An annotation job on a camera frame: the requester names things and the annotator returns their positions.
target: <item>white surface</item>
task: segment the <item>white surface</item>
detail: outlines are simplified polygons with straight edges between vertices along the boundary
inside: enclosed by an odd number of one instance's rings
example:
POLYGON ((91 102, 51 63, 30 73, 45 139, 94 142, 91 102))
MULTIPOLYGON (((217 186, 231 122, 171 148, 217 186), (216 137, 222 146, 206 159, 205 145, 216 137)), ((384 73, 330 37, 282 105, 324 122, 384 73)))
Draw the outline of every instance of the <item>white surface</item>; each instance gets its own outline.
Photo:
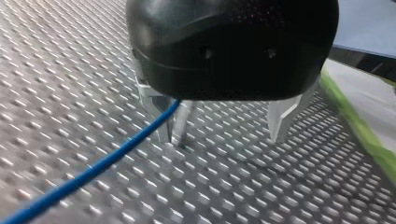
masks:
POLYGON ((396 153, 396 95, 382 79, 328 60, 329 76, 372 129, 383 147, 396 153))
POLYGON ((396 1, 338 0, 336 47, 396 58, 396 1))

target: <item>diamond plate surface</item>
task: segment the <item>diamond plate surface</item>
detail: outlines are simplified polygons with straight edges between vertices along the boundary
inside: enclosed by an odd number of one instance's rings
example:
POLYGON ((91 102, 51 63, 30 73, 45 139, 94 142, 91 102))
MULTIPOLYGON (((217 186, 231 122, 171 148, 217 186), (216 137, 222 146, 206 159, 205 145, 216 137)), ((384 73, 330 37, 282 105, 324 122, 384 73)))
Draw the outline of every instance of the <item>diamond plate surface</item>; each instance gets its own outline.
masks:
MULTIPOLYGON (((151 117, 124 0, 0 1, 0 217, 151 117)), ((267 103, 198 103, 183 148, 153 135, 35 223, 396 223, 394 188, 318 91, 290 138, 267 103)))

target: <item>blue cable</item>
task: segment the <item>blue cable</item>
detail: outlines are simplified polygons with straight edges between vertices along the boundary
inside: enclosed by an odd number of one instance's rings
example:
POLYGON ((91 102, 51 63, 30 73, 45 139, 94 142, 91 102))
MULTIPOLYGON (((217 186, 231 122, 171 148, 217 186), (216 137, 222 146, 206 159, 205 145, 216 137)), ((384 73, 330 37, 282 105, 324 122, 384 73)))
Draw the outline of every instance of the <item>blue cable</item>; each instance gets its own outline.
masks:
POLYGON ((162 124, 169 119, 180 105, 180 101, 176 100, 165 112, 156 118, 149 126, 137 133, 132 139, 128 140, 113 153, 105 156, 92 167, 86 169, 76 178, 64 182, 60 187, 50 190, 34 202, 26 207, 16 211, 13 215, 6 217, 1 224, 22 224, 33 220, 40 216, 60 200, 69 196, 76 190, 82 188, 90 181, 107 170, 111 165, 121 160, 132 149, 137 147, 145 138, 155 132, 162 124))

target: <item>black plastic cover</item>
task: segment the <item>black plastic cover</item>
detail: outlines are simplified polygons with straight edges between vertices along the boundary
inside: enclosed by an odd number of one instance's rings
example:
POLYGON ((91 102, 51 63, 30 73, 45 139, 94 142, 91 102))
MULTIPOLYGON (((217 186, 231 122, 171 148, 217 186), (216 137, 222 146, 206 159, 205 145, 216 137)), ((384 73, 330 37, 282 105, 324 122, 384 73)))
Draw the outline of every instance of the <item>black plastic cover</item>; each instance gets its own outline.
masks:
POLYGON ((133 53, 148 84, 177 99, 278 100, 318 77, 336 0, 129 0, 133 53))

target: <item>green tape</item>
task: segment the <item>green tape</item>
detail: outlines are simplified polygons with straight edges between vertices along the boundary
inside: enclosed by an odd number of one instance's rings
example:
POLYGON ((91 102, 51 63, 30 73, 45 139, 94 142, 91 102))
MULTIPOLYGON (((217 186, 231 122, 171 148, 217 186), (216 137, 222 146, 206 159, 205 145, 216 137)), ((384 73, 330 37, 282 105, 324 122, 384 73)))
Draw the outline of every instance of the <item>green tape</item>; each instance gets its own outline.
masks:
POLYGON ((359 118, 358 113, 325 69, 321 73, 320 84, 323 90, 338 104, 342 115, 346 118, 364 149, 372 156, 393 184, 396 184, 396 156, 393 152, 384 148, 366 122, 359 118))

